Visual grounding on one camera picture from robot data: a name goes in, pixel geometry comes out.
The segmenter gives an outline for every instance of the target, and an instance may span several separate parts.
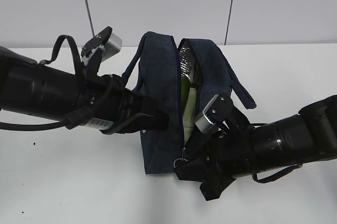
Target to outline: green object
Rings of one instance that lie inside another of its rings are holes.
[[[186,75],[181,75],[181,109],[184,114],[187,100],[190,93],[190,79]]]
[[[196,93],[197,88],[190,88],[189,99],[187,101],[186,108],[183,114],[185,143],[189,140],[194,128]]]

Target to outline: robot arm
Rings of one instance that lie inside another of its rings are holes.
[[[237,178],[272,182],[302,164],[337,158],[337,95],[310,104],[299,114],[255,127],[225,94],[216,95],[197,117],[205,133],[221,130],[190,157],[175,164],[180,180],[199,181],[206,200],[217,199]],[[287,168],[258,179],[263,171]]]
[[[57,59],[64,40],[68,40],[75,75],[46,65]],[[45,125],[0,123],[0,129],[39,131],[78,125],[105,134],[139,130],[165,130],[169,118],[152,98],[125,88],[117,75],[97,76],[102,61],[119,52],[121,40],[107,27],[82,48],[82,59],[72,37],[61,35],[52,59],[35,60],[0,47],[0,108],[52,119]]]

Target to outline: white label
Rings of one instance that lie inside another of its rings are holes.
[[[88,128],[95,128],[99,130],[107,130],[113,126],[114,122],[109,120],[101,120],[98,118],[92,118],[88,122],[82,124],[83,126],[87,126]]]

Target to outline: bag strap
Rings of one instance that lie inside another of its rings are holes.
[[[235,72],[233,71],[226,57],[223,56],[223,58],[227,64],[228,72],[229,72],[230,79],[231,79],[230,86],[232,87],[233,91],[235,92],[235,94],[240,99],[241,103],[244,105],[246,109],[256,108],[256,103],[253,97],[249,94],[249,92],[245,89],[245,87],[240,83],[239,79],[237,78]]]
[[[132,71],[134,70],[134,68],[136,67],[136,64],[138,62],[138,60],[140,59],[143,49],[144,49],[144,45],[145,45],[145,39],[147,37],[147,33],[145,33],[139,43],[137,52],[135,54],[135,56],[133,57],[133,59],[131,60],[130,64],[127,66],[125,72],[122,74],[122,79],[124,80],[125,85],[127,84],[130,75],[132,73]]]

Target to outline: blue denim tote bag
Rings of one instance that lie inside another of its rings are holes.
[[[213,133],[202,134],[195,126],[185,144],[181,80],[186,67],[195,73],[191,84],[196,86],[196,114],[215,94],[230,95],[232,90],[247,109],[256,107],[221,50],[210,40],[183,39],[177,48],[172,36],[147,32],[122,75],[125,82],[138,61],[138,82],[134,91],[156,99],[159,108],[170,116],[166,131],[140,132],[147,174],[174,172],[174,160],[181,158],[185,150],[186,155],[193,153]]]

